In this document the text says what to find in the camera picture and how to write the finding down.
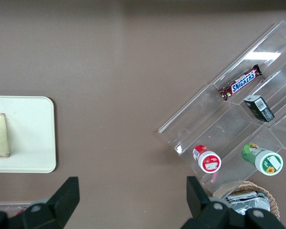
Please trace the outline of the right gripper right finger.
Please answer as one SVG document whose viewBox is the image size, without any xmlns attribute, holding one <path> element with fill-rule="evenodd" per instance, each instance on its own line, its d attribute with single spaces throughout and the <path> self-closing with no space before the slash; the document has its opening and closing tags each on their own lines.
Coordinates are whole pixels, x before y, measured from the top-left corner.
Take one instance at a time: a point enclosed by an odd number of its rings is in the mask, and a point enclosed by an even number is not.
<svg viewBox="0 0 286 229">
<path fill-rule="evenodd" d="M 183 229 L 228 229 L 230 212 L 227 205 L 211 201 L 195 176 L 187 177 L 186 200 L 192 214 Z"/>
</svg>

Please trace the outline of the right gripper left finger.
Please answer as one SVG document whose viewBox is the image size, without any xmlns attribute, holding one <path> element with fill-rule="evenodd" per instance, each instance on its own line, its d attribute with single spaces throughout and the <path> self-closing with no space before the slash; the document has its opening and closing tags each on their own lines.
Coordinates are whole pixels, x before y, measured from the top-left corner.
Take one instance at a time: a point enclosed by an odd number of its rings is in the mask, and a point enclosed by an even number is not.
<svg viewBox="0 0 286 229">
<path fill-rule="evenodd" d="M 36 203 L 20 214 L 24 229 L 62 229 L 80 201 L 79 179 L 69 177 L 46 203 Z"/>
</svg>

